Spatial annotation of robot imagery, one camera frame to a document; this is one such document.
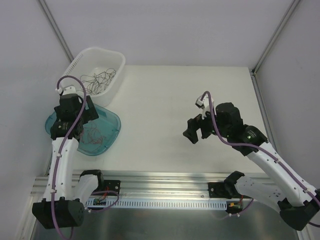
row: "teal plastic bin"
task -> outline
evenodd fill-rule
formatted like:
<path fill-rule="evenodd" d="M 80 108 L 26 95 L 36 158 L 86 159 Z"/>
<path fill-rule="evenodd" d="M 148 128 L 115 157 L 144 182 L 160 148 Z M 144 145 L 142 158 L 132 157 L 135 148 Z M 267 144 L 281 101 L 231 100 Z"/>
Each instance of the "teal plastic bin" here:
<path fill-rule="evenodd" d="M 99 118 L 83 125 L 78 151 L 88 155 L 97 156 L 103 154 L 116 140 L 120 129 L 120 118 L 113 112 L 94 105 Z M 45 121 L 45 131 L 50 135 L 50 128 L 57 119 L 56 112 L 52 113 Z"/>

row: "gray wall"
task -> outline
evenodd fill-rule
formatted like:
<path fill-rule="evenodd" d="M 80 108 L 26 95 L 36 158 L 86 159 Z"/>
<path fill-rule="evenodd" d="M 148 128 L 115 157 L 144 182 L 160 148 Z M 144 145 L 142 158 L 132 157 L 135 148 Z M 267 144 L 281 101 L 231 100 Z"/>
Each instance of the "gray wall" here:
<path fill-rule="evenodd" d="M 44 123 L 68 61 L 36 0 L 2 0 L 0 33 L 0 238 L 11 240 L 49 160 Z"/>
<path fill-rule="evenodd" d="M 292 0 L 47 0 L 69 48 L 127 64 L 253 68 Z"/>
<path fill-rule="evenodd" d="M 280 153 L 320 188 L 319 0 L 301 1 L 257 80 Z M 320 224 L 320 213 L 316 218 Z"/>

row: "perforated metal strip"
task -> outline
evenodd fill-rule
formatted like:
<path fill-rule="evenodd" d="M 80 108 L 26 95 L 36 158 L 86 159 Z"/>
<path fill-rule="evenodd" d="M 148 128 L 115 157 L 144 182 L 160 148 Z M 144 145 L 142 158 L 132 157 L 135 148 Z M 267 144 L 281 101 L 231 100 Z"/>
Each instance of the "perforated metal strip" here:
<path fill-rule="evenodd" d="M 89 198 L 88 208 L 104 208 L 114 203 L 116 198 L 108 198 L 96 205 L 97 198 Z M 198 210 L 226 210 L 227 202 L 221 200 L 172 200 L 172 199 L 120 199 L 113 208 L 124 209 L 198 209 Z"/>

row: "white plastic bin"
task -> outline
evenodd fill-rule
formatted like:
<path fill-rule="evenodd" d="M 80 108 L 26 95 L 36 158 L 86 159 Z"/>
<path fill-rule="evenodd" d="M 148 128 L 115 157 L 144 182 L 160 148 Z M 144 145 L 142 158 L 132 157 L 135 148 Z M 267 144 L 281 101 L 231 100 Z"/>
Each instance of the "white plastic bin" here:
<path fill-rule="evenodd" d="M 107 88 L 99 94 L 90 94 L 92 101 L 102 107 L 111 103 L 120 88 L 124 77 L 125 56 L 117 51 L 110 51 L 99 47 L 89 47 L 81 51 L 63 73 L 80 79 L 82 75 L 93 76 L 106 71 L 109 68 L 115 69 L 116 74 Z M 81 87 L 71 78 L 65 78 L 61 82 L 62 87 L 74 85 L 81 95 Z"/>

